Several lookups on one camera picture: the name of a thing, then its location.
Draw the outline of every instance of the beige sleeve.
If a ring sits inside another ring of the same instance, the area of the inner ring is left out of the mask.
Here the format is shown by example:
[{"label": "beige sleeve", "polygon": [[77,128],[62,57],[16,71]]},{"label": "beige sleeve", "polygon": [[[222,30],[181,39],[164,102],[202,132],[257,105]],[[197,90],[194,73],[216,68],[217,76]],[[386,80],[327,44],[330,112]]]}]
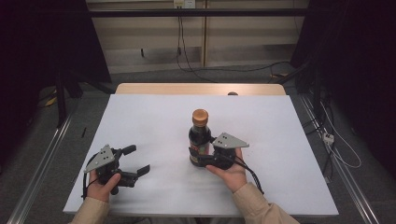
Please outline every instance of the beige sleeve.
[{"label": "beige sleeve", "polygon": [[278,205],[268,203],[252,183],[246,184],[235,192],[233,200],[247,224],[298,223]]},{"label": "beige sleeve", "polygon": [[103,223],[109,210],[108,203],[86,198],[78,209],[70,224],[99,224]]}]

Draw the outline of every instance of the orange cap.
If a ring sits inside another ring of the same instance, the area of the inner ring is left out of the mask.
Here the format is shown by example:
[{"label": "orange cap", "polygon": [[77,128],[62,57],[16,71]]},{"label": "orange cap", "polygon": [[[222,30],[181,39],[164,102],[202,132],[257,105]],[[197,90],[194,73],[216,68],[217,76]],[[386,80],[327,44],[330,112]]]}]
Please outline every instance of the orange cap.
[{"label": "orange cap", "polygon": [[198,127],[204,127],[207,124],[209,114],[204,109],[196,109],[192,113],[192,123]]}]

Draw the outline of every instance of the wooden table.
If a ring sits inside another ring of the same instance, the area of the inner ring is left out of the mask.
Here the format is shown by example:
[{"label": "wooden table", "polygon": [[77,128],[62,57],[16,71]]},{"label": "wooden table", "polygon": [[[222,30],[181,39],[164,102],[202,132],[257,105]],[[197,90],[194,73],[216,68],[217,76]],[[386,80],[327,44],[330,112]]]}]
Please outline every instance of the wooden table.
[{"label": "wooden table", "polygon": [[286,95],[279,84],[121,83],[116,94]]}]

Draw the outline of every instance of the metal frame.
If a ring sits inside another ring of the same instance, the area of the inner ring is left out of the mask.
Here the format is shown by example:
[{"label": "metal frame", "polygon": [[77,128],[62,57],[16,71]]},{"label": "metal frame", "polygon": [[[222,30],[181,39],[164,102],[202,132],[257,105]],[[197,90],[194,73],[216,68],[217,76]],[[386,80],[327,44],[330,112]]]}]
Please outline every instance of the metal frame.
[{"label": "metal frame", "polygon": [[[301,95],[300,97],[309,118],[313,120],[315,128],[318,130],[318,135],[320,138],[323,132],[318,128],[319,127],[318,120],[315,119],[315,113],[312,111],[313,105],[306,95]],[[328,151],[328,153],[331,152],[331,149],[328,145],[326,145],[326,150]],[[338,157],[341,158],[341,155],[336,147],[334,148],[333,151],[334,153],[337,153]],[[337,160],[333,154],[332,154],[332,161],[335,168],[337,169],[337,172],[340,174],[341,179],[343,180],[344,185],[346,186],[346,189],[350,194],[350,197],[352,198],[357,209],[361,213],[361,217],[364,220],[364,223],[367,224],[380,223],[379,219],[375,215],[373,207],[370,205],[370,202],[368,201],[363,191],[359,187],[359,184],[353,177],[352,173],[350,173],[349,168],[345,164]]]},{"label": "metal frame", "polygon": [[35,201],[35,196],[39,192],[41,184],[43,183],[44,178],[46,177],[46,174],[50,169],[50,165],[55,157],[56,151],[58,150],[59,146],[62,143],[62,140],[64,139],[64,135],[66,134],[67,129],[70,125],[71,118],[77,110],[78,103],[79,100],[72,105],[73,107],[71,109],[71,112],[66,118],[64,124],[56,129],[55,134],[53,135],[52,140],[49,143],[49,146],[43,158],[41,159],[41,162],[35,169],[33,177],[29,181],[29,184],[27,185],[22,196],[18,200],[18,203],[15,206],[14,211],[12,212],[7,224],[22,224],[25,221],[30,211],[30,208],[33,205],[33,202]]},{"label": "metal frame", "polygon": [[32,13],[54,17],[297,17],[330,13],[329,9],[308,8],[189,8],[189,9],[114,9],[114,10],[37,10]]}]

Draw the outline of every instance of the bottle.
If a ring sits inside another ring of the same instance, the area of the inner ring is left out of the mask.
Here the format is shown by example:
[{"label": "bottle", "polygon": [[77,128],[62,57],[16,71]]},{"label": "bottle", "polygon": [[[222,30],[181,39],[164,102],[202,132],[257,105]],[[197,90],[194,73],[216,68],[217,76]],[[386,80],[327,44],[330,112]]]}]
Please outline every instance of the bottle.
[{"label": "bottle", "polygon": [[[189,131],[190,147],[198,152],[198,155],[208,155],[211,132],[207,127],[209,115],[204,109],[196,109],[192,113],[192,127]],[[203,167],[195,156],[190,154],[190,161],[193,165]]]}]

